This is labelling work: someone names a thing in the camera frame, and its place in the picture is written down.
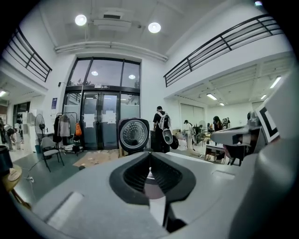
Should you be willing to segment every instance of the doorway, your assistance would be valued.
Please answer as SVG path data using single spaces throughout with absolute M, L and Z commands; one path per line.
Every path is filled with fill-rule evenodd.
M 117 149 L 119 100 L 119 93 L 84 92 L 81 126 L 86 149 Z

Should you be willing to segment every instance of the cardboard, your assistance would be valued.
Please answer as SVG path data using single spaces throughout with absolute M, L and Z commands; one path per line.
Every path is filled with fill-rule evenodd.
M 79 159 L 77 162 L 73 164 L 73 166 L 80 167 L 81 165 L 86 168 L 109 162 L 111 160 L 115 160 L 119 158 L 118 149 L 114 150 L 99 150 L 96 152 L 88 152 L 85 156 Z

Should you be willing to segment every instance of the hanging clothes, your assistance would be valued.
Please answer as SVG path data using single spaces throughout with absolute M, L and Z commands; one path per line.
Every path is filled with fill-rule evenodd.
M 59 118 L 57 135 L 61 137 L 69 137 L 71 135 L 71 122 L 66 114 Z
M 55 118 L 55 122 L 54 122 L 54 135 L 53 135 L 53 141 L 54 141 L 55 143 L 59 143 L 59 142 L 61 142 L 61 137 L 58 136 L 59 118 L 60 118 L 60 116 L 57 116 L 57 117 Z

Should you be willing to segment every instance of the chair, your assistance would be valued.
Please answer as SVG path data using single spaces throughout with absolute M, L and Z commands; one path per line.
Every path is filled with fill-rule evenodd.
M 204 143 L 205 143 L 205 137 L 206 135 L 204 133 L 199 133 L 197 135 L 197 141 L 198 142 L 201 142 L 202 141 L 202 146 L 204 146 Z
M 58 149 L 56 143 L 54 143 L 50 138 L 44 137 L 42 139 L 41 148 L 42 148 L 42 153 L 43 153 L 43 160 L 45 161 L 45 164 L 46 164 L 46 166 L 47 166 L 47 168 L 50 172 L 51 172 L 51 170 L 48 166 L 46 156 L 57 155 L 57 159 L 58 159 L 58 162 L 59 162 L 59 157 L 58 157 L 58 155 L 59 155 L 60 159 L 61 159 L 61 162 L 62 162 L 62 165 L 64 166 L 64 161 L 62 160 L 59 149 Z M 48 151 L 44 151 L 43 150 L 44 148 L 51 148 L 51 149 L 48 150 Z

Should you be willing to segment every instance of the backpack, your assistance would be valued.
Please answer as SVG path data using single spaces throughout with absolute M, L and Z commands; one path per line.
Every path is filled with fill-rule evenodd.
M 164 115 L 162 115 L 160 112 L 157 114 L 161 116 L 160 122 L 158 123 L 159 128 L 162 130 L 169 129 L 171 126 L 171 119 L 169 115 L 166 112 Z
M 224 118 L 222 120 L 222 129 L 227 129 L 228 128 L 228 119 Z

